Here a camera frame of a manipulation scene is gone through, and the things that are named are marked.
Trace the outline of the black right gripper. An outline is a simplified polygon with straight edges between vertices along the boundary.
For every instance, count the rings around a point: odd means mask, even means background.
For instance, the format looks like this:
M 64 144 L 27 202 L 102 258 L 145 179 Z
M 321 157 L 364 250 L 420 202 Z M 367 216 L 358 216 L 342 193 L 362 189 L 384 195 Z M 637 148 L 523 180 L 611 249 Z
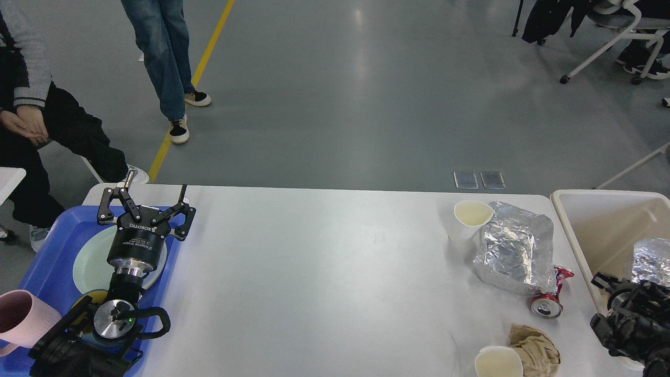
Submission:
M 620 311 L 634 312 L 631 301 L 632 294 L 637 289 L 634 286 L 622 287 L 623 280 L 621 278 L 602 272 L 597 272 L 593 276 L 591 284 L 609 294 L 607 303 L 608 315 L 613 315 Z

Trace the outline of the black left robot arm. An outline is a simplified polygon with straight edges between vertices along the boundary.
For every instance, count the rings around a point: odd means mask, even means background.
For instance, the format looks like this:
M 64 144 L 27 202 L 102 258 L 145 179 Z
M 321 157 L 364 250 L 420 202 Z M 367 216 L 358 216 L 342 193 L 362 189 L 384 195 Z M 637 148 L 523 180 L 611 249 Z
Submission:
M 84 294 L 41 337 L 28 355 L 31 376 L 123 376 L 143 358 L 139 343 L 170 331 L 169 315 L 160 306 L 143 306 L 150 276 L 160 277 L 168 257 L 168 238 L 184 241 L 196 215 L 186 185 L 168 208 L 136 204 L 130 195 L 132 174 L 106 188 L 96 221 L 114 229 L 106 263 L 108 289 L 100 302 Z

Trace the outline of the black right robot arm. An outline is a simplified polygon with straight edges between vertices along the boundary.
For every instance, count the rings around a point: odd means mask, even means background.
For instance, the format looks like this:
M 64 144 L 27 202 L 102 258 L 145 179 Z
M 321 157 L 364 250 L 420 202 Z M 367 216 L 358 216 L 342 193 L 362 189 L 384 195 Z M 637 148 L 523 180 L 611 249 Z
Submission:
M 591 284 L 610 294 L 606 315 L 589 325 L 612 357 L 644 365 L 644 376 L 669 375 L 669 291 L 667 286 L 632 282 L 598 272 Z

